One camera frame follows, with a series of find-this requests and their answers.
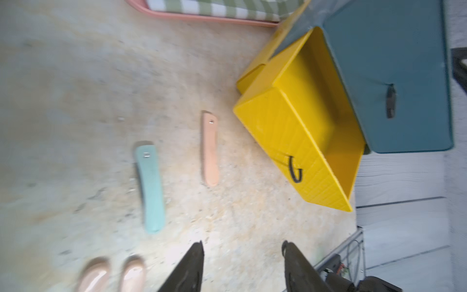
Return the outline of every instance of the concrete floor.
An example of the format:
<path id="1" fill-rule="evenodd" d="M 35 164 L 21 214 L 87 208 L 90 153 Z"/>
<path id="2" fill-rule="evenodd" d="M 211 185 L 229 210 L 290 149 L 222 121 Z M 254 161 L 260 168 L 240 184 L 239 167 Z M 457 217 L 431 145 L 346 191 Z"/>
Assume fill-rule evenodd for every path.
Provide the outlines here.
<path id="1" fill-rule="evenodd" d="M 123 0 L 0 3 L 0 291 L 72 291 L 86 263 L 148 267 L 156 291 L 203 240 L 203 289 L 282 291 L 281 244 L 317 263 L 355 214 L 304 202 L 236 119 L 235 81 L 273 30 L 151 19 Z M 220 183 L 202 184 L 202 110 Z M 159 152 L 167 226 L 142 224 L 132 148 Z"/>

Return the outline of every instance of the bin handle slot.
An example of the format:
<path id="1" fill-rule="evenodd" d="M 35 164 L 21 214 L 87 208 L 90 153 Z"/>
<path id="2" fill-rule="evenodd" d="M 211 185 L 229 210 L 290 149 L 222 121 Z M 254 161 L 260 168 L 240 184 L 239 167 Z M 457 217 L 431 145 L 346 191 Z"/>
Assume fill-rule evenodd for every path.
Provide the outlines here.
<path id="1" fill-rule="evenodd" d="M 289 171 L 290 171 L 290 176 L 292 177 L 293 181 L 294 181 L 295 183 L 298 184 L 299 182 L 302 181 L 302 171 L 303 171 L 303 170 L 302 170 L 301 168 L 298 169 L 298 179 L 297 179 L 297 177 L 295 176 L 295 172 L 294 172 L 294 170 L 293 170 L 292 159 L 293 159 L 293 156 L 289 156 Z"/>
<path id="2" fill-rule="evenodd" d="M 392 119 L 396 115 L 396 95 L 394 84 L 389 84 L 386 92 L 386 117 L 388 119 Z"/>

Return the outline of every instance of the teal lid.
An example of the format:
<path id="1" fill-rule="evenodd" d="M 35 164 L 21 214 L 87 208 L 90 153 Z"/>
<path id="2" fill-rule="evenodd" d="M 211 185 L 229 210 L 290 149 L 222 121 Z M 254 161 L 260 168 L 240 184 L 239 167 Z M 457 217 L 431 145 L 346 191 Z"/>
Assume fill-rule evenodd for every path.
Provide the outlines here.
<path id="1" fill-rule="evenodd" d="M 323 23 L 371 150 L 453 146 L 441 0 L 354 0 Z"/>

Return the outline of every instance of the wire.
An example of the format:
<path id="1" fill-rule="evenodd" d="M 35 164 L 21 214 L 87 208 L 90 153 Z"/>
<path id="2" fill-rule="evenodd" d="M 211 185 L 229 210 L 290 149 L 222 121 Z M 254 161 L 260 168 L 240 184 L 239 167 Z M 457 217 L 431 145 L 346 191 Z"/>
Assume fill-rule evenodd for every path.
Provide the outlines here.
<path id="1" fill-rule="evenodd" d="M 355 276 L 355 280 L 357 280 L 358 278 L 358 268 L 360 267 L 360 255 L 361 255 L 361 251 L 360 251 L 360 244 L 361 242 L 354 239 L 352 240 L 348 245 L 347 245 L 347 255 L 346 255 L 346 258 L 347 258 L 347 268 L 349 269 L 349 277 L 350 277 L 350 281 L 352 283 L 354 283 L 354 281 L 352 280 L 352 272 L 350 270 L 350 264 L 349 264 L 349 249 L 350 249 L 350 245 L 353 243 L 353 242 L 356 242 L 357 243 L 357 248 L 358 248 L 358 258 L 357 258 L 357 265 L 355 266 L 355 273 L 354 273 L 354 276 Z"/>

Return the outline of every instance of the light blue handle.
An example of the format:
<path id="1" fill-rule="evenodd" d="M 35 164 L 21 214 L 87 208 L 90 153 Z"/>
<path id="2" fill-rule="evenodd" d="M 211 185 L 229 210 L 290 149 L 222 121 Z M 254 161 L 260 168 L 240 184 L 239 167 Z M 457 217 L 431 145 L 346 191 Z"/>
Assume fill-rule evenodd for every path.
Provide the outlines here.
<path id="1" fill-rule="evenodd" d="M 134 151 L 143 192 L 146 232 L 157 233 L 165 225 L 164 196 L 154 145 L 143 145 Z"/>

